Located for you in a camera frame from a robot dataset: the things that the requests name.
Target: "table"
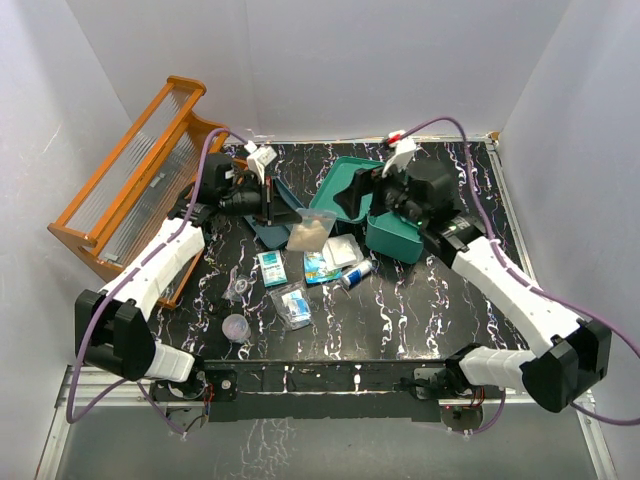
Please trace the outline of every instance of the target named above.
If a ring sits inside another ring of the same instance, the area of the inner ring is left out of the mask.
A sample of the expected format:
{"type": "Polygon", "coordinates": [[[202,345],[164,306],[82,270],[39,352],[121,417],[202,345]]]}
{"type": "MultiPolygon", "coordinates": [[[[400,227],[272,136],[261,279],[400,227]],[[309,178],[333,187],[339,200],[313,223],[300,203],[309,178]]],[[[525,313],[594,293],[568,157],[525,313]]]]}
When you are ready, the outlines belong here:
{"type": "MultiPolygon", "coordinates": [[[[269,165],[268,173],[279,176],[305,205],[337,158],[382,161],[387,156],[376,143],[294,143],[274,147],[278,157],[269,165]]],[[[458,180],[458,207],[474,212],[461,147],[461,142],[419,143],[416,159],[441,161],[458,180]]],[[[482,204],[503,248],[519,263],[487,144],[473,142],[471,151],[478,169],[482,204]]],[[[229,153],[233,155],[235,150],[230,148],[229,153]]],[[[473,285],[435,257],[424,252],[417,264],[402,264],[366,248],[365,224],[354,226],[353,233],[365,256],[373,260],[375,270],[351,290],[351,298],[326,285],[309,287],[313,326],[285,331],[263,285],[256,258],[256,253],[267,250],[242,218],[229,219],[215,232],[204,259],[184,289],[179,307],[174,311],[157,308],[149,326],[162,342],[207,361],[228,363],[233,369],[241,362],[255,365],[255,370],[246,372],[247,379],[255,377],[257,382],[247,387],[252,391],[265,389],[264,378],[258,379],[258,367],[265,365],[334,365],[336,369],[327,375],[340,383],[335,374],[346,364],[373,362],[373,369],[383,365],[390,373],[396,362],[413,360],[405,363],[413,368],[420,362],[442,361],[470,342],[495,348],[527,348],[513,325],[473,285]],[[242,303],[229,304],[221,299],[232,272],[251,278],[251,288],[242,303]],[[229,313],[240,313],[249,320],[252,337],[246,345],[230,344],[222,334],[222,321],[229,313]]],[[[302,254],[286,250],[282,254],[289,282],[303,281],[302,254]]],[[[277,388],[286,390],[281,370],[280,367],[276,375],[277,388]]]]}

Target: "plastic bag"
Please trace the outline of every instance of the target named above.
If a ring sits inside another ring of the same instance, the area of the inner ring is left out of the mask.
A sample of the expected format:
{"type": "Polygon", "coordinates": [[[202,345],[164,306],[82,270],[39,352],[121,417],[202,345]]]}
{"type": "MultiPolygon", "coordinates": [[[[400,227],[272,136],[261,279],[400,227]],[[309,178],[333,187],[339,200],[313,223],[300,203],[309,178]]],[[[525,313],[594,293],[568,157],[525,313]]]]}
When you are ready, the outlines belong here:
{"type": "Polygon", "coordinates": [[[304,252],[304,278],[308,284],[329,282],[342,276],[341,269],[327,268],[324,256],[319,252],[304,252]]]}
{"type": "Polygon", "coordinates": [[[322,249],[322,256],[329,269],[349,267],[364,260],[356,237],[350,233],[328,239],[322,249]]]}
{"type": "Polygon", "coordinates": [[[299,208],[302,222],[291,229],[287,250],[294,252],[321,252],[329,238],[336,214],[328,210],[299,208]]]}
{"type": "Polygon", "coordinates": [[[269,296],[287,330],[297,330],[313,322],[304,283],[296,282],[276,288],[269,292],[269,296]]]}
{"type": "Polygon", "coordinates": [[[230,302],[242,301],[242,294],[249,290],[250,281],[251,279],[245,275],[232,277],[227,289],[222,294],[222,298],[230,302]]]}

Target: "clear plastic panel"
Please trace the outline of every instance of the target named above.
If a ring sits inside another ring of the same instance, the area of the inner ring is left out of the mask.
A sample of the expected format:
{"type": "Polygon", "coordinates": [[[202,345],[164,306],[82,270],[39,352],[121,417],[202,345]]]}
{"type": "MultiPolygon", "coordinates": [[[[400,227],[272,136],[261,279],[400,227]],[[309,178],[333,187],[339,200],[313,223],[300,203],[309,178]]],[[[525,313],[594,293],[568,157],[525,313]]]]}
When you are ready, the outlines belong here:
{"type": "Polygon", "coordinates": [[[125,216],[100,258],[128,265],[156,234],[178,193],[192,179],[198,166],[198,151],[184,133],[158,173],[125,216]]]}
{"type": "Polygon", "coordinates": [[[93,229],[190,96],[191,92],[174,89],[162,100],[156,111],[80,204],[67,222],[67,227],[84,233],[93,229]]]}

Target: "gray floor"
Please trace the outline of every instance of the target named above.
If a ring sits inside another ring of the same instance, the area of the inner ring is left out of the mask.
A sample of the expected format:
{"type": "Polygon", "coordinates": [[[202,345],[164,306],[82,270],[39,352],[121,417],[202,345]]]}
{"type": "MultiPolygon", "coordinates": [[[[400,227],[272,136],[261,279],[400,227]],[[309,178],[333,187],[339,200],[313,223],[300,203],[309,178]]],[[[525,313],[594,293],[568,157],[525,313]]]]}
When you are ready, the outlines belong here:
{"type": "MultiPolygon", "coordinates": [[[[493,414],[488,406],[485,418],[493,414]]],[[[150,408],[95,408],[58,479],[595,479],[575,412],[507,405],[470,440],[408,420],[255,420],[169,436],[150,408]]]]}

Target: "white wall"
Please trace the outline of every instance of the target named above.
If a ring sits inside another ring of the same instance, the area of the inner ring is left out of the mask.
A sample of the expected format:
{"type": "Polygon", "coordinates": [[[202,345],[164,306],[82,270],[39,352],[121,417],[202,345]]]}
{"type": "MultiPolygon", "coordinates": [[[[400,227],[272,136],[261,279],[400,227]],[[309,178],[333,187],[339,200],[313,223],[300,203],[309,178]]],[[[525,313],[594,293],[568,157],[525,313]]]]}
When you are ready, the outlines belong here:
{"type": "Polygon", "coordinates": [[[502,129],[569,2],[68,3],[132,119],[177,74],[209,87],[198,113],[239,132],[332,139],[441,114],[502,129]]]}
{"type": "Polygon", "coordinates": [[[0,477],[33,478],[93,275],[46,226],[130,121],[63,0],[0,0],[0,477]]]}
{"type": "MultiPolygon", "coordinates": [[[[501,155],[543,285],[640,341],[640,4],[575,0],[501,135],[501,155]]],[[[640,416],[640,362],[614,344],[598,410],[640,416]]],[[[622,479],[638,478],[640,427],[605,427],[622,479]]]]}

